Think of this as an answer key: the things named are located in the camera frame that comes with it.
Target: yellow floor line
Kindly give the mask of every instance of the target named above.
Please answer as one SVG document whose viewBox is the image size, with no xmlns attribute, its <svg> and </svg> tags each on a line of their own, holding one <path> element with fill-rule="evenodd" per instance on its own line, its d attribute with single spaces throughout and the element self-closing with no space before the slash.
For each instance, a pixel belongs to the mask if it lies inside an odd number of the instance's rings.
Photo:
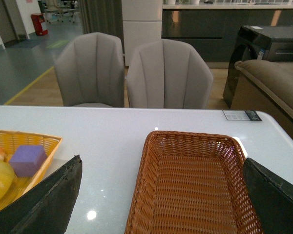
<svg viewBox="0 0 293 234">
<path fill-rule="evenodd" d="M 49 73 L 53 69 L 53 66 L 50 67 L 48 70 L 46 70 L 44 73 L 42 73 L 38 78 L 36 78 L 33 82 L 31 82 L 29 85 L 27 85 L 25 88 L 23 88 L 18 94 L 16 94 L 14 97 L 12 97 L 10 100 L 8 100 L 4 105 L 7 106 L 11 104 L 15 99 L 17 99 L 20 95 L 22 95 L 27 89 L 29 89 L 31 86 L 33 86 L 35 83 L 37 83 L 42 77 L 44 77 L 47 73 Z"/>
</svg>

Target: blue floor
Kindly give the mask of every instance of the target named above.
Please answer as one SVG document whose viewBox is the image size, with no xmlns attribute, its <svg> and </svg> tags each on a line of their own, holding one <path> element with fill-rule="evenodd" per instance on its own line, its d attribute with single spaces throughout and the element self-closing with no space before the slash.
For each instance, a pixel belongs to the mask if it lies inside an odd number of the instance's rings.
<svg viewBox="0 0 293 234">
<path fill-rule="evenodd" d="M 36 45 L 11 46 L 0 50 L 0 105 L 52 67 L 65 48 L 66 41 L 83 33 L 79 22 L 56 22 L 48 24 L 47 28 L 47 35 L 31 35 L 30 39 L 35 40 Z M 52 46 L 60 40 L 62 43 L 57 43 L 60 46 Z"/>
</svg>

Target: wicker basket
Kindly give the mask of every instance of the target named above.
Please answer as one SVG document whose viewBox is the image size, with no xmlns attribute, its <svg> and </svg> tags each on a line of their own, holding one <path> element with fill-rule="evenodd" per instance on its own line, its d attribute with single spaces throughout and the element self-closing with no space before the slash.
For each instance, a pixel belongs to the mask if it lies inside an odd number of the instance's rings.
<svg viewBox="0 0 293 234">
<path fill-rule="evenodd" d="M 8 153 L 6 161 L 10 160 L 20 145 L 43 145 L 47 154 L 47 159 L 33 177 L 14 177 L 8 192 L 0 200 L 0 210 L 18 199 L 43 179 L 61 141 L 62 138 L 57 136 L 0 130 L 0 147 L 4 148 Z"/>
<path fill-rule="evenodd" d="M 244 161 L 229 136 L 150 133 L 125 233 L 263 233 L 244 183 Z"/>
</svg>

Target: gray chair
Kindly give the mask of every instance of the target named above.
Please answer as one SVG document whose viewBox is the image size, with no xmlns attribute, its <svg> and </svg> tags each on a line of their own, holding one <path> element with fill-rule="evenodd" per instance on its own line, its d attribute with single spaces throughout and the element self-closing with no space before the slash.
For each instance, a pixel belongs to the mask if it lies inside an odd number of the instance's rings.
<svg viewBox="0 0 293 234">
<path fill-rule="evenodd" d="M 103 33 L 76 37 L 55 61 L 64 106 L 124 107 L 121 40 Z"/>
<path fill-rule="evenodd" d="M 161 39 L 136 47 L 126 79 L 130 107 L 204 109 L 213 75 L 191 45 Z"/>
</svg>

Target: countertop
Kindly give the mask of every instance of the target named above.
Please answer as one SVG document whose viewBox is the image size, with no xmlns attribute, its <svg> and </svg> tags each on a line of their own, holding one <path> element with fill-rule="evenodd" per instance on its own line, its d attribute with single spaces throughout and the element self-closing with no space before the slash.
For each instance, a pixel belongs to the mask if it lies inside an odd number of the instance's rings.
<svg viewBox="0 0 293 234">
<path fill-rule="evenodd" d="M 293 9 L 293 2 L 283 2 L 283 3 L 271 3 L 271 4 L 261 4 L 261 3 L 229 3 L 229 2 L 214 2 L 213 4 L 206 4 L 200 2 L 198 5 L 194 4 L 179 4 L 174 5 L 163 4 L 164 10 L 202 10 L 202 9 L 227 9 L 227 10 L 259 10 L 259 9 Z"/>
</svg>

